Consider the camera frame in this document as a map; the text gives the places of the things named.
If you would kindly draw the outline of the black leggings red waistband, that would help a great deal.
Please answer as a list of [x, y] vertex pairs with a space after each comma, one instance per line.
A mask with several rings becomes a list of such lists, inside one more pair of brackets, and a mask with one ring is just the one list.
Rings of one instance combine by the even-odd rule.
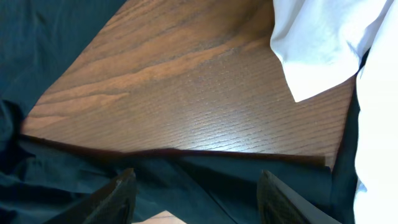
[[1, 2], [1, 222], [45, 223], [126, 169], [136, 175], [133, 221], [168, 211], [187, 223], [259, 223], [257, 185], [270, 171], [311, 204], [330, 204], [327, 167], [221, 156], [136, 156], [115, 164], [22, 136], [21, 124], [122, 6], [121, 1]]

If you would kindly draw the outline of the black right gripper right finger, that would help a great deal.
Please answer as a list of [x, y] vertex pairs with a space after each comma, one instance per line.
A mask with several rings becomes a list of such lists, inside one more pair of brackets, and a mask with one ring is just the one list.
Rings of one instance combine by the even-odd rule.
[[257, 204], [265, 224], [340, 224], [268, 170], [259, 178]]

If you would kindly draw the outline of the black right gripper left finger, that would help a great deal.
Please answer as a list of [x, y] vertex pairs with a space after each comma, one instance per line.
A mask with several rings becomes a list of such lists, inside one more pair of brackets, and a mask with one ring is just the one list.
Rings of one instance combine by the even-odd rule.
[[132, 223], [136, 193], [137, 184], [134, 170], [126, 169], [86, 200], [53, 217], [45, 224]]

